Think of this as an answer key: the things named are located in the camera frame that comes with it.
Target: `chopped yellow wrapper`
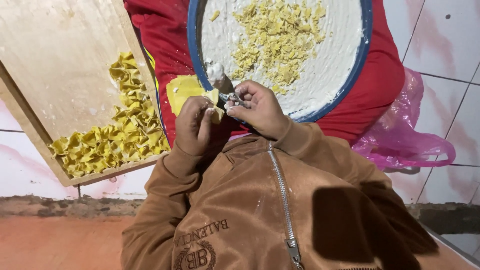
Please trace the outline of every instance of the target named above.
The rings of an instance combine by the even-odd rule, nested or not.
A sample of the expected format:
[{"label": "chopped yellow wrapper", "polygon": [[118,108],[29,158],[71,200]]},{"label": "chopped yellow wrapper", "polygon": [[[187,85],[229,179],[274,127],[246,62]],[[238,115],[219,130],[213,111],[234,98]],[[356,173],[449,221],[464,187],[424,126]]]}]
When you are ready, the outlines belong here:
[{"label": "chopped yellow wrapper", "polygon": [[131,52],[120,53],[119,60],[111,65],[110,75],[119,82],[119,98],[126,107],[114,106],[115,124],[74,132],[48,145],[54,151],[53,158],[60,156],[63,167],[73,177],[170,150]]},{"label": "chopped yellow wrapper", "polygon": [[210,18],[210,21],[213,22],[216,18],[218,18],[219,15],[220,15],[220,10],[214,11],[212,17]]},{"label": "chopped yellow wrapper", "polygon": [[300,68],[305,60],[317,57],[314,46],[325,39],[320,31],[320,18],[326,9],[320,0],[315,6],[289,4],[285,0],[252,0],[240,13],[233,13],[246,37],[238,41],[238,49],[232,53],[239,66],[232,79],[247,79],[254,65],[270,81],[278,84],[276,93],[286,94],[280,86],[288,86],[300,79]]},{"label": "chopped yellow wrapper", "polygon": [[167,84],[167,98],[175,116],[180,114],[180,110],[187,98],[192,96],[204,96],[212,100],[215,109],[215,113],[212,115],[212,123],[219,124],[224,112],[216,106],[218,103],[218,89],[205,91],[200,85],[197,75],[179,75]]}]

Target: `bb logo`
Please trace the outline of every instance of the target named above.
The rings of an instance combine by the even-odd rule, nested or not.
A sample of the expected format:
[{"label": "bb logo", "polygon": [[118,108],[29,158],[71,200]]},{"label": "bb logo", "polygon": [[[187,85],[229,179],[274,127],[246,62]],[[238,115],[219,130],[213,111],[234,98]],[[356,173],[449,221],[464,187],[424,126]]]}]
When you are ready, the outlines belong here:
[{"label": "bb logo", "polygon": [[207,241],[193,242],[178,254],[173,265],[174,270],[213,270],[216,254]]}]

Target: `wooden board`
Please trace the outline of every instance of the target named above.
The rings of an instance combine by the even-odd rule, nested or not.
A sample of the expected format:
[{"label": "wooden board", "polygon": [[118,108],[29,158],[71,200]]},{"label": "wooden board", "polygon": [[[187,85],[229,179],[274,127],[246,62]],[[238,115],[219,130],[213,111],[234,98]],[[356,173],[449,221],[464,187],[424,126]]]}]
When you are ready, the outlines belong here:
[{"label": "wooden board", "polygon": [[136,44],[134,57],[150,97],[156,99],[130,19],[124,16],[120,23],[115,9],[108,0],[0,2],[0,98],[64,186],[113,177],[158,158],[71,178],[46,147],[74,131],[114,123],[113,105],[121,103],[108,68],[119,52],[131,50],[128,44]]}]

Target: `red fabric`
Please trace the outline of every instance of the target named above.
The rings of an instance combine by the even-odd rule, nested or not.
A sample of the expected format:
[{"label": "red fabric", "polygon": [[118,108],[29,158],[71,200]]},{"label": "red fabric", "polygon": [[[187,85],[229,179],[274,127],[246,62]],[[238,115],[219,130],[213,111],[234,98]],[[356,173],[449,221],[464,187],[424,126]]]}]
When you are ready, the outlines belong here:
[{"label": "red fabric", "polygon": [[[166,85],[177,75],[194,74],[187,45],[188,0],[125,0],[133,25],[140,29],[143,46],[155,60],[160,111],[170,145],[175,139],[175,115]],[[326,135],[353,142],[373,124],[400,93],[405,74],[388,29],[382,0],[372,0],[373,33],[367,60],[349,94],[317,121]],[[213,125],[212,141],[247,130],[230,117]]]}]

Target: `orange floor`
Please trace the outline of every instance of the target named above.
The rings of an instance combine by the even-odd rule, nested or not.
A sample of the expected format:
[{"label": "orange floor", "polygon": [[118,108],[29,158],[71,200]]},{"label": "orange floor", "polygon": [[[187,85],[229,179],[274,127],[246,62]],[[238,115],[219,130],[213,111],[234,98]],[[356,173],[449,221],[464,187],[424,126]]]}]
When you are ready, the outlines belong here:
[{"label": "orange floor", "polygon": [[0,218],[0,270],[118,270],[133,217]]}]

